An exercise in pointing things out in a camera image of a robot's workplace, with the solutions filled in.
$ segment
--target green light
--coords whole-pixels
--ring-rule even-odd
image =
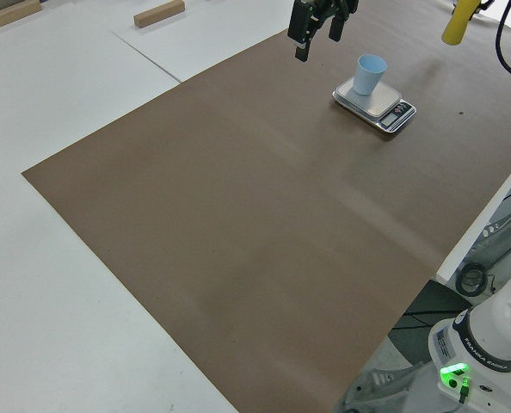
[[[453,364],[452,366],[443,367],[440,370],[441,374],[450,374],[454,372],[465,372],[468,369],[468,365],[465,363]]]

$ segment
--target plastic cup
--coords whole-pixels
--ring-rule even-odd
[[[363,54],[359,57],[353,90],[359,95],[370,95],[387,70],[387,63],[380,56]]]

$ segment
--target digital scale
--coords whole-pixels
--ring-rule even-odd
[[[343,107],[386,133],[395,133],[414,116],[416,108],[401,94],[379,82],[371,95],[359,95],[353,90],[354,77],[341,84],[332,96]]]

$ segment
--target yellow handle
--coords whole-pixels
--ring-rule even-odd
[[[480,3],[481,0],[459,0],[454,9],[453,17],[446,25],[441,37],[445,43],[452,46],[460,44],[468,27],[468,21]]]

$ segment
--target brown paper sheet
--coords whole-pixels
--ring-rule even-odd
[[[360,2],[305,64],[279,34],[24,173],[241,413],[329,411],[511,171],[496,25],[446,46],[447,3]],[[418,107],[389,141],[331,98],[365,52]]]

